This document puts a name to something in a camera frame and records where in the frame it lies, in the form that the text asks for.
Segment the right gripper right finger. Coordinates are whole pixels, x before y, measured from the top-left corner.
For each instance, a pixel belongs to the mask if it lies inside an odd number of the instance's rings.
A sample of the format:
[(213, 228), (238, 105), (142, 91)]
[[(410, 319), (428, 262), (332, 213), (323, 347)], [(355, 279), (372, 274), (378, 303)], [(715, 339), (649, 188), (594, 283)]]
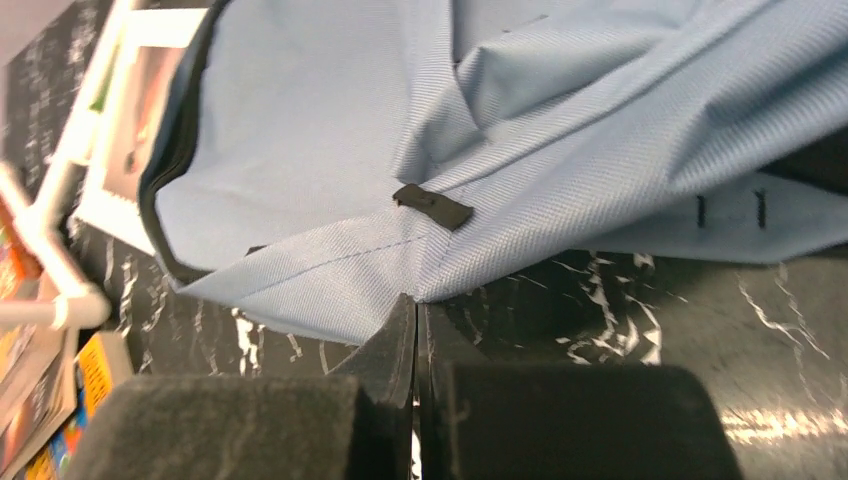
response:
[(418, 309), (428, 479), (738, 479), (712, 400), (675, 366), (496, 362)]

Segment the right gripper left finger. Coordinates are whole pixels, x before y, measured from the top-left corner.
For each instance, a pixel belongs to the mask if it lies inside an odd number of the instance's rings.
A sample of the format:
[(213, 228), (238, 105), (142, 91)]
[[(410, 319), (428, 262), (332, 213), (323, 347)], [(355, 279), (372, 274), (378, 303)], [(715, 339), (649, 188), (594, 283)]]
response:
[(416, 305), (323, 376), (137, 375), (90, 420), (70, 479), (406, 479)]

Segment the blue backpack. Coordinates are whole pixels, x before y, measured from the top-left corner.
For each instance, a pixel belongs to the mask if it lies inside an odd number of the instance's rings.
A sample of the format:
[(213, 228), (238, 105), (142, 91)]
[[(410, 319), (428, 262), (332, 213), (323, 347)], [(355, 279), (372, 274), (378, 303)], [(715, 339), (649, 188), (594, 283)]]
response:
[(361, 343), (572, 247), (847, 239), (843, 1), (218, 1), (138, 204), (182, 294)]

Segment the white PVC pipe frame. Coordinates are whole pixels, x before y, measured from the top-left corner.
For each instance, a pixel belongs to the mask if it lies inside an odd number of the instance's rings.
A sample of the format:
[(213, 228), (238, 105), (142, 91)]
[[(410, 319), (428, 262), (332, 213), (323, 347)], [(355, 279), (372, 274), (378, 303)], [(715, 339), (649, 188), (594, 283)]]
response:
[(40, 262), (58, 294), (48, 300), (9, 299), (1, 302), (1, 325), (34, 324), (53, 329), (90, 329), (101, 325), (111, 312), (110, 301), (90, 281), (60, 238), (59, 224), (65, 204), (75, 191), (78, 172), (88, 165), (89, 149), (105, 118), (89, 109), (109, 74), (124, 26), (141, 1), (113, 1), (94, 45), (84, 75), (78, 81), (69, 111), (45, 177), (30, 199), (12, 165), (1, 162), (1, 200), (8, 208), (24, 246)]

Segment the orange green treehouse book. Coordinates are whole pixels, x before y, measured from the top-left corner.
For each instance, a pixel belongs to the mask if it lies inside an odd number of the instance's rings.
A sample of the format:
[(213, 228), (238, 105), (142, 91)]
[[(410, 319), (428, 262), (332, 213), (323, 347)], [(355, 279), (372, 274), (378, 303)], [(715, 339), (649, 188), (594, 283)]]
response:
[(1, 299), (35, 299), (42, 272), (36, 257), (19, 238), (10, 211), (1, 202)]

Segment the dark sunset cover book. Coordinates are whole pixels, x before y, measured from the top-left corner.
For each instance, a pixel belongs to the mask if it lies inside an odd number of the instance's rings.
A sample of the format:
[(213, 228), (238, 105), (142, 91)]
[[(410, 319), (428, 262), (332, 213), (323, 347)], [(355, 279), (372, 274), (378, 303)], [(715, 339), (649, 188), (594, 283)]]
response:
[(79, 332), (37, 324), (1, 327), (1, 477), (41, 449), (59, 416), (74, 408), (71, 375)]

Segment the white photo cover book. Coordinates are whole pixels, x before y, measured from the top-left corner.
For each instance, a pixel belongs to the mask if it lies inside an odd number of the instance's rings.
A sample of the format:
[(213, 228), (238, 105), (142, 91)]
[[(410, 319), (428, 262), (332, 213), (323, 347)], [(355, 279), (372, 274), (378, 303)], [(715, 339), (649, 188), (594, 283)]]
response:
[(141, 9), (121, 15), (109, 86), (97, 119), (81, 203), (74, 216), (151, 255), (137, 202), (170, 80), (204, 8)]

